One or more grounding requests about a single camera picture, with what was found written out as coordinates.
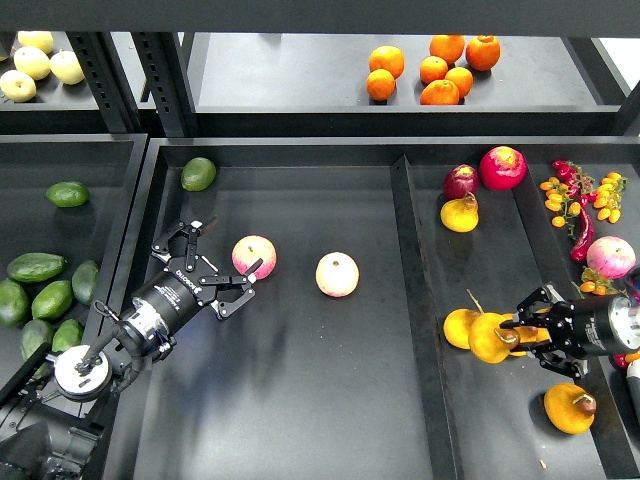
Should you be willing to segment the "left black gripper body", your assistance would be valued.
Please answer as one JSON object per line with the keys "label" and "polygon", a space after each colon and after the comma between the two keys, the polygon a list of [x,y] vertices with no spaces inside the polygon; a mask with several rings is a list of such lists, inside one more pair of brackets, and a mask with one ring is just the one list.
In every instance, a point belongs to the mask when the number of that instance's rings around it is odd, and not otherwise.
{"label": "left black gripper body", "polygon": [[218,269],[204,255],[196,256],[192,270],[187,268],[185,257],[171,259],[133,294],[127,322],[140,333],[177,333],[214,302],[216,287],[202,284],[200,279],[217,274]]}

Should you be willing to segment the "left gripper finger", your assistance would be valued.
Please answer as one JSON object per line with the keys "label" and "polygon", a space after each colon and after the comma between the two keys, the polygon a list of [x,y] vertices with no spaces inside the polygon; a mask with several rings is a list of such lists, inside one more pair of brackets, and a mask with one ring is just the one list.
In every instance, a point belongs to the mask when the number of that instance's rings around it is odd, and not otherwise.
{"label": "left gripper finger", "polygon": [[199,258],[199,239],[215,225],[216,218],[209,223],[178,220],[152,241],[150,254],[165,265],[177,260],[187,272],[194,272]]}
{"label": "left gripper finger", "polygon": [[198,305],[210,307],[218,320],[227,320],[255,297],[256,272],[263,264],[259,258],[244,274],[198,275]]}

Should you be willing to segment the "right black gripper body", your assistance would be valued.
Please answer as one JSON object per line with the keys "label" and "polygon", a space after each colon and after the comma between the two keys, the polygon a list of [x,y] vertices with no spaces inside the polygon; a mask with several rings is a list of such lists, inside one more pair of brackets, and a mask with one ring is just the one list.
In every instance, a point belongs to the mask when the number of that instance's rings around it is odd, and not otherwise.
{"label": "right black gripper body", "polygon": [[574,358],[628,352],[624,332],[628,299],[609,295],[560,301],[552,306],[552,340]]}

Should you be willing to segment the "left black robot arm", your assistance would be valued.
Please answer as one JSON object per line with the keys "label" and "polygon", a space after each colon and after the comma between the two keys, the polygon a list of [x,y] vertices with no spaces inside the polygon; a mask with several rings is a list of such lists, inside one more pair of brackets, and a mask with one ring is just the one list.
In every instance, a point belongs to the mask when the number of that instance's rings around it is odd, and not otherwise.
{"label": "left black robot arm", "polygon": [[198,251],[203,233],[198,221],[165,231],[151,246],[163,268],[134,292],[130,309],[95,302],[109,321],[96,339],[64,352],[41,344],[2,387],[2,478],[81,478],[107,427],[105,409],[171,353],[176,333],[206,307],[224,321],[254,297],[263,261],[222,275]]}

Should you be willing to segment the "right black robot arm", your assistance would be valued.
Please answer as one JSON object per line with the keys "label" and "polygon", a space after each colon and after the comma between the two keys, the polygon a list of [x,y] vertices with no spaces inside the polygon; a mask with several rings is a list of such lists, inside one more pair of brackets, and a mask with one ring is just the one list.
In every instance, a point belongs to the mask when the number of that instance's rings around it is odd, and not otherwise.
{"label": "right black robot arm", "polygon": [[549,338],[522,341],[515,349],[535,357],[542,368],[572,380],[588,373],[591,357],[631,354],[639,350],[639,268],[623,277],[625,290],[585,299],[566,300],[551,282],[517,306],[502,329],[536,327]]}

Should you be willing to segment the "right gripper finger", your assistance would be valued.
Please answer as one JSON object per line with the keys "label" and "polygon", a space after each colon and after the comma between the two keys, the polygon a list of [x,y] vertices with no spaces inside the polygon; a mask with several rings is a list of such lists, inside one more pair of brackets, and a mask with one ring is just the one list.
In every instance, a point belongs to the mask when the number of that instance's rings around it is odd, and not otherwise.
{"label": "right gripper finger", "polygon": [[516,327],[545,328],[548,331],[572,331],[574,306],[552,283],[545,283],[516,307],[513,316],[499,324],[501,329]]}
{"label": "right gripper finger", "polygon": [[581,379],[589,373],[588,361],[578,338],[569,332],[549,332],[546,340],[521,342],[516,353],[536,358],[540,367],[570,379]]}

